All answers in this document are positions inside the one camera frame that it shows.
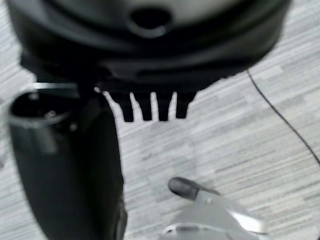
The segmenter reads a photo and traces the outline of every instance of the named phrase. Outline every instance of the black rubber tip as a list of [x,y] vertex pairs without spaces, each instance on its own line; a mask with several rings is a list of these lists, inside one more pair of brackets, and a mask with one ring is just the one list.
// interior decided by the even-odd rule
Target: black rubber tip
[[172,193],[192,201],[196,200],[199,191],[220,195],[216,190],[203,187],[195,181],[183,177],[172,178],[168,183],[168,187]]

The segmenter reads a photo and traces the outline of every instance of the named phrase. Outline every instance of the black tube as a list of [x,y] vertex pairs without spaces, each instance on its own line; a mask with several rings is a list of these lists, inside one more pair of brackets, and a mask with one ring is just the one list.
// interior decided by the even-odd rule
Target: black tube
[[12,104],[9,125],[26,196],[48,239],[113,239],[123,177],[104,96],[26,93]]

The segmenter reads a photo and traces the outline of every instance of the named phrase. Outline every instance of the silver metal part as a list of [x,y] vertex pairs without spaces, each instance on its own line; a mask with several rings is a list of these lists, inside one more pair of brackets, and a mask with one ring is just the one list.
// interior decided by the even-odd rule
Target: silver metal part
[[35,82],[33,83],[33,88],[36,90],[44,89],[77,89],[77,84],[75,83],[51,83],[51,82]]
[[211,200],[212,204],[226,209],[238,223],[247,231],[257,234],[267,234],[268,224],[257,215],[246,210],[240,204],[229,200],[223,196],[213,195],[206,191],[200,191],[198,193],[196,204],[203,204]]
[[160,240],[271,240],[267,223],[238,203],[200,191],[194,205],[180,213]]

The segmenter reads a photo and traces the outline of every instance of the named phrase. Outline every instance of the wire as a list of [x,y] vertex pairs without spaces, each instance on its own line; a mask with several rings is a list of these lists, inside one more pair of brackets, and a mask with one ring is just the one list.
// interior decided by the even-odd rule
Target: wire
[[269,106],[272,108],[272,110],[285,122],[285,124],[297,135],[297,137],[301,140],[301,142],[306,146],[306,148],[310,151],[316,162],[318,163],[320,167],[320,160],[314,150],[310,147],[310,145],[307,143],[307,141],[301,136],[301,134],[290,124],[290,122],[276,109],[276,107],[269,101],[269,99],[265,96],[265,94],[261,91],[261,89],[258,87],[257,83],[255,82],[254,78],[252,77],[249,70],[247,70],[247,73],[249,75],[249,78],[255,87],[255,89],[258,91],[258,93],[263,97],[263,99],[269,104]]

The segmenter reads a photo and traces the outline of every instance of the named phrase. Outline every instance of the gray carpet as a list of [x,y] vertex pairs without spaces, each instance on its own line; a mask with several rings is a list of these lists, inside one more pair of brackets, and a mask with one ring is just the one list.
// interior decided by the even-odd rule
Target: gray carpet
[[[319,0],[295,0],[277,48],[250,69],[318,156],[319,16]],[[8,103],[33,80],[18,65],[19,51],[0,0],[0,240],[44,240],[19,183],[5,128]],[[126,240],[157,239],[165,224],[189,206],[167,190],[173,176],[214,187],[260,214],[276,240],[317,239],[320,167],[246,73],[201,92],[184,121],[173,119],[172,109],[169,123],[144,123],[137,109],[137,122],[128,124],[119,107],[112,106],[126,180]]]

